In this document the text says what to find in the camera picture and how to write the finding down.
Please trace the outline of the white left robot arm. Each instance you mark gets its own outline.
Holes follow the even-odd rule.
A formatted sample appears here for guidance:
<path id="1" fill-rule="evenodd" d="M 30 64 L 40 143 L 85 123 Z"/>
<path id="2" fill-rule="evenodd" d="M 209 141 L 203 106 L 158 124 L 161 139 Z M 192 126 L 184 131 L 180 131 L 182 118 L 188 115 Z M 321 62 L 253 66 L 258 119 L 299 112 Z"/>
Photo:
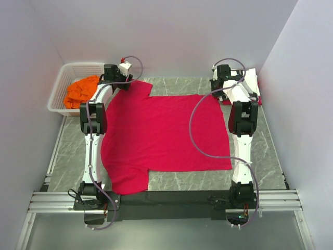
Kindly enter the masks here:
<path id="1" fill-rule="evenodd" d="M 106 102 L 117 88 L 128 90 L 133 75 L 132 64 L 124 61 L 119 65 L 105 64 L 104 73 L 98 78 L 97 90 L 86 103 L 80 105 L 80 127 L 85 139 L 85 166 L 75 203 L 89 209 L 99 209 L 107 203 L 101 192 L 100 150 L 107 132 Z"/>

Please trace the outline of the crimson red t shirt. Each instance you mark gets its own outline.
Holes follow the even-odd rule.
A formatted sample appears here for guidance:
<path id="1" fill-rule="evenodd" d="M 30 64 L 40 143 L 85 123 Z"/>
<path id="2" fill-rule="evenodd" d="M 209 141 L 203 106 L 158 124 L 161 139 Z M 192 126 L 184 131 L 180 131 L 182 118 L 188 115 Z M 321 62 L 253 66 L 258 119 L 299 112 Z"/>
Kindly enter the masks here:
<path id="1" fill-rule="evenodd" d="M 101 161 L 114 192 L 148 189 L 150 171 L 231 170 L 229 137 L 212 96 L 151 96 L 136 81 L 109 103 Z"/>

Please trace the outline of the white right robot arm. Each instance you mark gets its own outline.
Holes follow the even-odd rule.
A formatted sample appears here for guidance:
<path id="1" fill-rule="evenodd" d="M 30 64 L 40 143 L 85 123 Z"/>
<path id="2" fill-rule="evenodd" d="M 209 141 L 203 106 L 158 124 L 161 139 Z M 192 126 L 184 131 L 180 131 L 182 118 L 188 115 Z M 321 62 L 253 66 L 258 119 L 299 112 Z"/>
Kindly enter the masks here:
<path id="1" fill-rule="evenodd" d="M 220 101 L 230 101 L 232 107 L 228 130 L 234 142 L 234 173 L 228 201 L 232 208 L 247 208 L 256 199 L 253 188 L 251 144 L 257 129 L 260 92 L 255 69 L 232 70 L 229 65 L 212 68 L 211 90 Z"/>

